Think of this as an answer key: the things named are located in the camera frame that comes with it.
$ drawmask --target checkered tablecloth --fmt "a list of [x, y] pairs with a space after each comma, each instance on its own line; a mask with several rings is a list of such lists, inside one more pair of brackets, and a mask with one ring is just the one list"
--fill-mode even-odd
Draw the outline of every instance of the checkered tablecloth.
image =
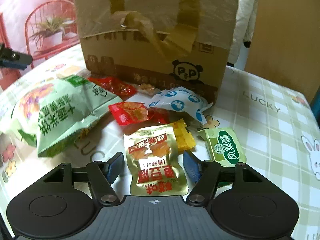
[[[35, 83], [69, 73], [71, 65], [80, 67], [71, 68], [75, 73], [85, 68], [80, 45], [45, 61], [5, 90], [0, 95], [0, 118]], [[140, 94], [130, 98], [136, 102], [147, 100], [147, 96]], [[292, 237], [319, 240], [320, 131], [305, 97], [227, 67], [217, 103], [205, 111], [205, 116], [208, 122], [204, 126], [186, 120], [197, 141], [195, 154], [200, 159], [208, 159], [204, 142], [196, 135], [198, 130], [232, 127], [247, 156], [247, 163], [298, 203], [300, 217]], [[16, 147], [14, 158], [0, 162], [0, 213], [7, 225], [5, 209], [9, 201], [58, 164], [71, 162], [74, 167], [83, 167], [90, 161], [106, 161], [114, 153], [124, 152], [123, 133], [111, 116], [99, 122], [85, 139], [52, 159], [37, 158], [33, 148], [7, 135], [0, 136], [0, 153], [10, 143]], [[182, 156], [179, 156], [179, 163], [182, 165]], [[11, 167], [10, 176], [6, 173], [8, 167]], [[131, 175], [126, 167], [113, 188], [120, 197], [129, 195], [130, 182]], [[90, 194], [86, 185], [76, 184], [75, 187]], [[218, 193], [228, 188], [223, 187]]]

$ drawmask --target cardboard box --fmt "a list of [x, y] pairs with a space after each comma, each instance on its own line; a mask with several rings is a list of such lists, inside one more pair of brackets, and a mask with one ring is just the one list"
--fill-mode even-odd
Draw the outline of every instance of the cardboard box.
[[75, 0], [87, 68], [215, 102], [238, 0]]

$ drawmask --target green snack bag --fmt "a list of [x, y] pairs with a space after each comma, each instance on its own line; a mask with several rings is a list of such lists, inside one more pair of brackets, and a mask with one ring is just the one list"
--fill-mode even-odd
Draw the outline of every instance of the green snack bag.
[[[198, 133], [205, 140], [205, 146], [211, 160], [220, 163], [221, 166], [234, 167], [238, 162], [247, 162], [247, 158], [232, 128], [204, 129]], [[219, 187], [228, 184], [228, 182], [219, 183]]]
[[85, 135], [121, 98], [76, 75], [39, 84], [8, 110], [0, 131], [53, 157]]

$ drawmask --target plastic wrapper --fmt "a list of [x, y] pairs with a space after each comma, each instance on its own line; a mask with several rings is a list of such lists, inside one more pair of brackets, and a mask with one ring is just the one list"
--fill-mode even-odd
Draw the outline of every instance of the plastic wrapper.
[[3, 133], [53, 157], [88, 133], [121, 98], [79, 76], [44, 82], [15, 104], [0, 121]]
[[153, 96], [151, 103], [147, 105], [147, 107], [187, 112], [194, 119], [201, 122], [201, 124], [207, 123], [202, 112], [211, 106], [212, 103], [208, 104], [204, 98], [184, 87], [162, 90]]
[[143, 103], [121, 102], [110, 105], [109, 110], [125, 135], [140, 128], [169, 123], [167, 110], [153, 107], [147, 109]]
[[232, 128], [205, 129], [198, 132], [205, 140], [209, 156], [221, 166], [234, 167], [247, 158]]
[[116, 77], [89, 77], [88, 80], [120, 97], [129, 97], [137, 93], [137, 90], [133, 86], [128, 85]]
[[185, 195], [188, 184], [178, 163], [178, 147], [170, 124], [124, 135], [131, 195]]
[[154, 116], [143, 103], [121, 102], [109, 105], [109, 110], [119, 125], [129, 125], [150, 120]]
[[190, 150], [196, 146], [196, 141], [192, 134], [186, 130], [187, 125], [183, 119], [177, 122], [171, 123], [174, 131], [174, 135], [177, 140], [178, 151]]
[[141, 85], [133, 85], [139, 93], [148, 95], [148, 96], [154, 96], [155, 94], [160, 92], [160, 89], [155, 88], [153, 85], [151, 84], [141, 84]]

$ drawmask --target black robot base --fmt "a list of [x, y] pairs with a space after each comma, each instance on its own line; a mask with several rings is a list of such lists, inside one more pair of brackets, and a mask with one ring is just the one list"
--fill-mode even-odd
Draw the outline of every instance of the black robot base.
[[[296, 202], [245, 163], [235, 168], [200, 161], [183, 164], [196, 183], [182, 196], [125, 196], [110, 186], [124, 165], [122, 153], [85, 168], [62, 163], [11, 200], [7, 218], [17, 240], [289, 240]], [[74, 189], [87, 182], [92, 199]], [[218, 183], [233, 183], [214, 198]]]

